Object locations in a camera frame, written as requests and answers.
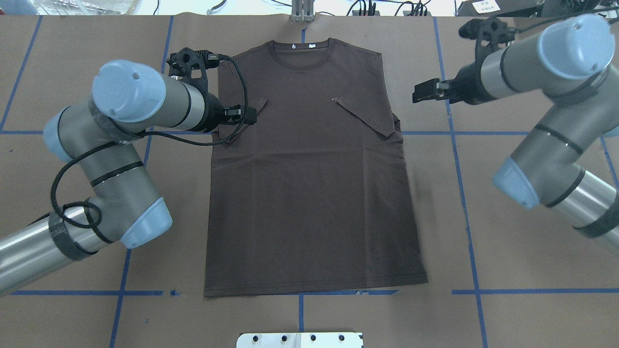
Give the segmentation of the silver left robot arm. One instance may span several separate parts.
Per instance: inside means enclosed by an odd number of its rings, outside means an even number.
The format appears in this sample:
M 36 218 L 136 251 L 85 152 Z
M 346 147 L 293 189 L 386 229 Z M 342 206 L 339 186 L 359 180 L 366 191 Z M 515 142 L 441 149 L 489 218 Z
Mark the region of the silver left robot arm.
M 152 126 L 208 132 L 256 122 L 238 63 L 189 49 L 172 54 L 170 75 L 139 62 L 104 64 L 85 101 L 44 128 L 44 143 L 63 161 L 49 194 L 51 211 L 1 240 L 1 295 L 121 242 L 142 246 L 173 223 L 133 146 L 148 136 L 182 142 Z

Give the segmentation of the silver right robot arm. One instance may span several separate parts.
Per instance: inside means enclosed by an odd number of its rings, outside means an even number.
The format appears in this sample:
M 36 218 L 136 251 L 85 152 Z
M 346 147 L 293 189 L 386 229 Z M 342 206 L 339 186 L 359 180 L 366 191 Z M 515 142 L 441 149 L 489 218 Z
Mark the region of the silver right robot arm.
M 583 13 L 517 41 L 521 29 L 500 18 L 473 18 L 458 35 L 474 40 L 474 62 L 453 79 L 416 85 L 412 101 L 481 105 L 542 91 L 551 108 L 493 184 L 526 209 L 544 205 L 564 216 L 575 231 L 617 253 L 618 189 L 577 163 L 599 137 L 618 134 L 615 22 Z

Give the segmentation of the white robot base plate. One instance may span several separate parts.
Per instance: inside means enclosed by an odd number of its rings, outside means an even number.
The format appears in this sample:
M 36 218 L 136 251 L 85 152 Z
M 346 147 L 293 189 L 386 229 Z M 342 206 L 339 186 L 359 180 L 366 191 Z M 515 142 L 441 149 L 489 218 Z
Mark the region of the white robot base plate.
M 364 348 L 362 333 L 297 332 L 246 333 L 236 341 L 237 348 Z

